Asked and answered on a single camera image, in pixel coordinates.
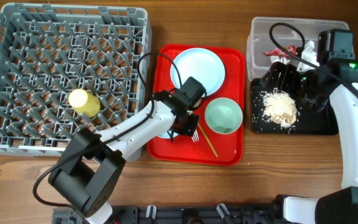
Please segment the yellow plastic cup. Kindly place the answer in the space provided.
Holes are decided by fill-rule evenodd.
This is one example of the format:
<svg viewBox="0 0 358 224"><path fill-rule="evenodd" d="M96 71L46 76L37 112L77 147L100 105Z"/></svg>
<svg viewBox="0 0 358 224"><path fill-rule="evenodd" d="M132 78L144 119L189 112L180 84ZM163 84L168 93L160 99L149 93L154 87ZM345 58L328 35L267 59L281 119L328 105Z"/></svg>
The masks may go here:
<svg viewBox="0 0 358 224"><path fill-rule="evenodd" d="M92 118L100 109L100 101L97 97L83 89L75 89L68 96L68 102L79 114L85 114Z"/></svg>

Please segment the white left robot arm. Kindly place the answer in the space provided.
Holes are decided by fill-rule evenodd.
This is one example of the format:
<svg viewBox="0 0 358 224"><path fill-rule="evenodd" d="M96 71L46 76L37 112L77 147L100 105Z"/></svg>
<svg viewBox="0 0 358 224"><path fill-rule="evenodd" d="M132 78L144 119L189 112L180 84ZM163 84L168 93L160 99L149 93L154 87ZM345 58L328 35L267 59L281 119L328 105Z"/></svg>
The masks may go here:
<svg viewBox="0 0 358 224"><path fill-rule="evenodd" d="M193 136L200 119L193 110L205 93L190 77L179 88L154 93L144 109L112 128L78 131L51 171L49 184L88 223L105 223L112 215L108 198L127 160L161 134Z"/></svg>

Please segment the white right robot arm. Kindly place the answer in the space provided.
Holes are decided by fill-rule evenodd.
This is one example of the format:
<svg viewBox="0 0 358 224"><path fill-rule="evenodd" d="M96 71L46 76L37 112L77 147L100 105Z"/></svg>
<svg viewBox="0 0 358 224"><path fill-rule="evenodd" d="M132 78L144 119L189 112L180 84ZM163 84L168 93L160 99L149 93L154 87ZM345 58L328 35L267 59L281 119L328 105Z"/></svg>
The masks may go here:
<svg viewBox="0 0 358 224"><path fill-rule="evenodd" d="M358 60L352 32L320 33L317 64L307 72L277 62L259 79L259 87L278 88L301 105L319 110L330 104L341 141L341 190L319 199L278 195L270 221L281 223L358 223Z"/></svg>

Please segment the light blue bowl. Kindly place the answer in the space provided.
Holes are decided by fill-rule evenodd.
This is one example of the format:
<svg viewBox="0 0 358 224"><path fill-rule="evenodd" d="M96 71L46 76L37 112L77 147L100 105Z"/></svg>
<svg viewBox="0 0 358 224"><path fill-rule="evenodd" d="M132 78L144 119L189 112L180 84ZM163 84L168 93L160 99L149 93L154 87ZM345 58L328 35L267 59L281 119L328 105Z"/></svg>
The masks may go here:
<svg viewBox="0 0 358 224"><path fill-rule="evenodd" d="M177 137L178 133L173 133L173 138ZM170 139L169 133L165 132L163 134L159 134L158 137L162 138L162 139Z"/></svg>

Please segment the green bowl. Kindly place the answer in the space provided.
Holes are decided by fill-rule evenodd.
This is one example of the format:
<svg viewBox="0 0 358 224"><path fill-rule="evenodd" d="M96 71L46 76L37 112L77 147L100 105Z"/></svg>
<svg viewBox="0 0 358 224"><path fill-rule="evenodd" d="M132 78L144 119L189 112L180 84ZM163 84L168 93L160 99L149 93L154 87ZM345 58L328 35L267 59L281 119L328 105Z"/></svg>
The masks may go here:
<svg viewBox="0 0 358 224"><path fill-rule="evenodd" d="M215 133L231 134L241 127L243 112L234 100L216 98L208 103L204 111L204 120Z"/></svg>

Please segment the red snack wrapper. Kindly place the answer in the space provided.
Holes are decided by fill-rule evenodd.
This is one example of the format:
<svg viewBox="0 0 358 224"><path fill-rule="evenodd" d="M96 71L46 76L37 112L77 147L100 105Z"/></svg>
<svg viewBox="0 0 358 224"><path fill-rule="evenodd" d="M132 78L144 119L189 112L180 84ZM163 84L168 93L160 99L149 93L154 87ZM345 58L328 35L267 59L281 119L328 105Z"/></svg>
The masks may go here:
<svg viewBox="0 0 358 224"><path fill-rule="evenodd" d="M294 45L290 45L288 47L284 47L284 49L288 52L290 52L292 55L298 55L298 47L294 46ZM289 58L290 55L288 53L286 53L285 51L283 51L282 49L275 47L273 50L268 51L268 52L264 52L263 53L265 56L267 57L272 57L272 56L278 56L278 57L287 57Z"/></svg>

